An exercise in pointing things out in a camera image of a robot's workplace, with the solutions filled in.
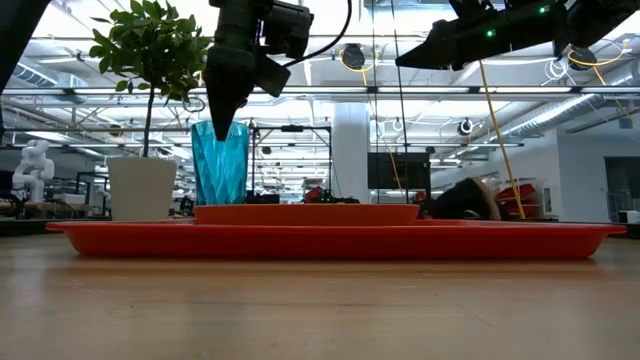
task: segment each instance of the humanoid robot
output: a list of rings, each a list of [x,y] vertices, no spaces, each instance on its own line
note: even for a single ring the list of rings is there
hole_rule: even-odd
[[[20,200],[27,198],[29,187],[29,201],[42,202],[44,200],[44,182],[53,179],[55,165],[53,160],[47,159],[46,152],[49,143],[45,140],[31,140],[22,149],[22,160],[13,173],[13,194]]]

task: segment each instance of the white column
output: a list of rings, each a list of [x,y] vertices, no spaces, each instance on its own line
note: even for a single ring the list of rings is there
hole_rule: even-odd
[[[332,136],[334,196],[352,197],[368,204],[369,113],[366,104],[335,104]]]

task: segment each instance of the black hair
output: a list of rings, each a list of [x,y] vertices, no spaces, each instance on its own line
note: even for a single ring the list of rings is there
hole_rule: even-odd
[[[434,219],[465,219],[477,214],[480,219],[491,218],[490,199],[475,180],[468,178],[433,200],[431,216]]]

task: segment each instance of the potted plant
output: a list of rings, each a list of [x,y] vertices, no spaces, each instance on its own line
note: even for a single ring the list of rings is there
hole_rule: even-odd
[[[110,20],[93,20],[113,25],[108,36],[93,30],[89,55],[100,58],[100,72],[113,72],[124,79],[117,91],[149,90],[142,158],[110,158],[112,210],[114,220],[158,220],[166,218],[177,165],[173,161],[149,158],[149,129],[156,91],[170,100],[186,101],[198,87],[197,73],[205,68],[209,39],[195,17],[180,18],[175,7],[157,1],[131,0],[131,11],[114,11]]]

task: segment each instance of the person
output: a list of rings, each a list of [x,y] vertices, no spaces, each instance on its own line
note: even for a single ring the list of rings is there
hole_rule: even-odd
[[[487,187],[475,178],[467,178],[431,202],[433,219],[507,220]]]

